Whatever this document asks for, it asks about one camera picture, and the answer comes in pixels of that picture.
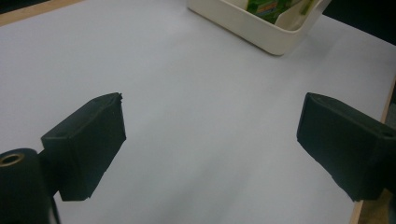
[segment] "white plastic container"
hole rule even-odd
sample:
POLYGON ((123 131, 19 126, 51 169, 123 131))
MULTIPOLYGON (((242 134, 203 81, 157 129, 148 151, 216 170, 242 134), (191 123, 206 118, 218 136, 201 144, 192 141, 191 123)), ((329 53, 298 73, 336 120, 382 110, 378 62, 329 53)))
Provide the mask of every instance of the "white plastic container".
POLYGON ((303 0, 279 15, 276 24, 247 12, 248 0, 188 0, 188 8, 259 48, 282 55, 299 43, 330 2, 315 0, 309 13, 301 16, 303 0))

